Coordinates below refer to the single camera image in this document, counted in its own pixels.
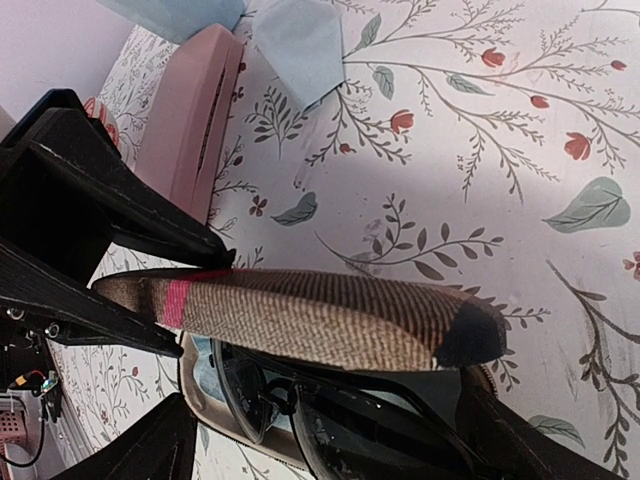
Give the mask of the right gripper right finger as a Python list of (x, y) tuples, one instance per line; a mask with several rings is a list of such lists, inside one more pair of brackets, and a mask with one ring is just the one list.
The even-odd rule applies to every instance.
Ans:
[(515, 479), (616, 479), (600, 465), (535, 430), (497, 398), (484, 366), (460, 369), (456, 429), (483, 460)]

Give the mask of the small blue cloth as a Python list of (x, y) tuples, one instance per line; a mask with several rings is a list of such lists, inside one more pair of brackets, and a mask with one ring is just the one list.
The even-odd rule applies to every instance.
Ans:
[(345, 81), (339, 11), (324, 1), (269, 1), (255, 14), (253, 40), (307, 110)]

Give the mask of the light blue cleaning cloth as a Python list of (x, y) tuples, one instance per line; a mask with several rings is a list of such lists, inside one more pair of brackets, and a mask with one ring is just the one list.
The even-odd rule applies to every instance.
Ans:
[(196, 384), (208, 397), (225, 403), (226, 398), (214, 364), (212, 341), (197, 335), (192, 336), (191, 339), (197, 351), (197, 360), (193, 368), (193, 378)]

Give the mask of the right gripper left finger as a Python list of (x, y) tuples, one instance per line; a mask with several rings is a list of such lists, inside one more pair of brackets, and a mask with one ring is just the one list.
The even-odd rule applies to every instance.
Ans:
[(55, 480), (190, 480), (197, 419), (179, 393), (164, 398), (117, 439)]

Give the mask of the black frame glasses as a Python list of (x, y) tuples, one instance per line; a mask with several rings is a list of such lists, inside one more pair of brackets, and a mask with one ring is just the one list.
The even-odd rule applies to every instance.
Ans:
[(417, 394), (396, 382), (330, 378), (220, 340), (212, 363), (254, 444), (286, 417), (317, 479), (477, 479), (472, 452)]

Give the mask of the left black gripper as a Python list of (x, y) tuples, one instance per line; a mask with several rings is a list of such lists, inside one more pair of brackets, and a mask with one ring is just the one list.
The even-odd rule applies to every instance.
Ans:
[(1, 305), (178, 358), (172, 332), (90, 290), (111, 244), (201, 268), (235, 253), (146, 186), (72, 89), (52, 89), (1, 140)]

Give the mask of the brown plaid glasses case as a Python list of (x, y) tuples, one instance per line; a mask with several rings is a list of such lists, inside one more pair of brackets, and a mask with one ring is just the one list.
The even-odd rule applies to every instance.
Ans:
[(342, 371), (482, 370), (506, 350), (502, 313), (452, 287), (302, 270), (155, 269), (94, 292), (183, 342), (209, 337)]

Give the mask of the red patterned bowl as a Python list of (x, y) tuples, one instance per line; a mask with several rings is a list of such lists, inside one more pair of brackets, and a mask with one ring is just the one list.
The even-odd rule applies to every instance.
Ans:
[(107, 105), (95, 96), (88, 97), (83, 104), (85, 113), (91, 120), (97, 120), (106, 130), (116, 150), (121, 152), (117, 120)]

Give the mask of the pink glasses case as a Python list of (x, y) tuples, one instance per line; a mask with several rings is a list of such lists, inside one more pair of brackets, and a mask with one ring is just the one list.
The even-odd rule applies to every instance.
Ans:
[(168, 60), (134, 172), (199, 222), (208, 221), (242, 43), (214, 24)]

